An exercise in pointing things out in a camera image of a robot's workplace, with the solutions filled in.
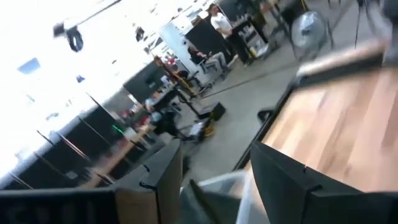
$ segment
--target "wooden table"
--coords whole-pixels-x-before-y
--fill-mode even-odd
[[[144,125],[137,134],[133,135],[131,137],[130,141],[126,141],[126,144],[123,146],[123,148],[113,155],[113,157],[102,167],[99,168],[94,168],[93,176],[91,179],[84,183],[83,185],[80,186],[82,189],[92,189],[95,188],[100,182],[101,182],[101,177],[108,175],[115,167],[117,164],[119,164],[120,161],[122,161],[127,153],[134,147],[134,142],[140,141],[141,138],[144,137],[145,134],[147,134],[149,131],[153,130],[154,127],[150,125]]]
[[[382,53],[365,43],[302,66],[317,75]],[[262,143],[363,192],[398,191],[398,68],[345,75],[295,90]],[[254,183],[251,163],[244,168]],[[241,192],[235,185],[233,191]],[[265,213],[254,183],[254,202]]]

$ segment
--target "floor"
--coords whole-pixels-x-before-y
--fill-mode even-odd
[[[335,4],[332,11],[327,1],[311,0],[308,5],[315,5],[313,8],[331,18],[334,50],[354,45],[358,20],[356,1],[342,1],[342,6]],[[366,15],[362,14],[358,42],[372,38],[374,36],[369,30]],[[327,45],[319,55],[328,52],[330,47]],[[188,179],[206,180],[231,172],[260,127],[256,118],[257,112],[277,103],[299,65],[288,43],[266,60],[257,61],[250,67],[244,68],[241,62],[233,65],[233,71],[227,79],[215,85],[201,101],[203,105],[221,102],[227,112],[216,123],[216,133],[212,137],[197,147],[185,147],[186,152],[191,155],[192,164],[184,182]],[[184,108],[180,126],[190,124],[193,120],[194,114]]]

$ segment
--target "black monitor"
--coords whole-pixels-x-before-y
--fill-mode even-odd
[[[139,102],[143,103],[164,84],[161,78],[165,75],[162,68],[151,62],[128,80],[123,87]]]
[[[59,139],[54,142],[53,147],[44,152],[42,158],[53,165],[61,174],[66,176],[80,175],[85,167],[91,164],[84,157],[81,157],[65,141]]]
[[[15,174],[29,188],[33,189],[55,189],[61,187],[73,187],[64,175],[56,169],[51,168],[45,161],[39,157],[25,160],[26,168],[21,173]]]
[[[104,138],[109,145],[113,145],[116,141],[123,138],[123,134],[116,131],[113,127],[116,125],[116,120],[102,106],[97,106],[87,114],[81,115],[80,118]]]
[[[58,132],[67,141],[76,146],[91,161],[96,162],[109,152],[111,145],[80,118],[75,118]]]
[[[18,182],[17,180],[11,180],[11,182],[9,182],[4,188],[4,190],[26,190],[26,189],[29,189],[28,186]]]

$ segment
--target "person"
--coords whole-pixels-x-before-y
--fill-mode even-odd
[[[220,73],[228,73],[230,69],[226,64],[225,56],[222,52],[218,52],[214,55],[207,55],[200,52],[196,47],[189,46],[188,53],[191,55],[191,60],[195,64],[199,64],[204,61],[206,66],[214,65]]]
[[[149,122],[156,127],[154,129],[155,134],[160,135],[166,132],[174,138],[185,140],[187,137],[175,125],[175,111],[172,108],[164,108],[157,111],[154,108],[154,103],[155,100],[152,97],[145,101],[145,109],[150,113]]]
[[[173,69],[170,65],[167,65],[166,63],[163,63],[162,59],[159,56],[154,57],[154,62],[156,63],[157,66],[163,68],[167,78],[173,82],[177,82],[177,77],[176,74],[173,72]]]
[[[250,50],[239,34],[233,32],[228,18],[219,12],[218,6],[214,3],[210,4],[208,11],[211,14],[211,25],[232,45],[242,63],[245,66],[250,65],[252,63]]]
[[[180,87],[182,90],[189,95],[190,98],[194,98],[197,94],[192,90],[192,83],[190,83],[187,78],[181,77],[182,72],[176,72],[174,68],[172,68],[171,65],[167,65],[166,63],[163,63],[162,59],[159,56],[154,57],[154,61],[157,66],[163,68],[165,71],[166,77],[172,82],[172,83],[179,83]]]
[[[172,70],[180,77],[183,78],[184,81],[186,81],[189,85],[189,87],[193,87],[193,82],[195,82],[197,84],[197,86],[200,88],[200,90],[202,90],[204,87],[202,86],[201,82],[199,81],[199,79],[197,77],[192,77],[190,79],[188,79],[189,73],[185,70],[179,70],[177,65],[173,65],[172,66]]]

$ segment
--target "desk surface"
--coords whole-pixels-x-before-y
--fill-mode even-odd
[[[137,142],[151,129],[153,129],[152,126],[145,125],[139,130],[137,134],[133,135],[133,137],[131,137],[129,140]],[[117,153],[115,153],[104,166],[94,168],[94,172],[99,175],[108,175],[116,167],[116,165],[123,160],[126,154],[134,147],[134,143],[131,141],[126,141],[126,144],[123,146],[122,149],[120,149]],[[95,188],[100,182],[101,178],[98,175],[93,174],[91,179],[88,182],[81,185],[80,188],[83,189]]]
[[[398,190],[398,69],[295,91],[262,140],[365,192]]]

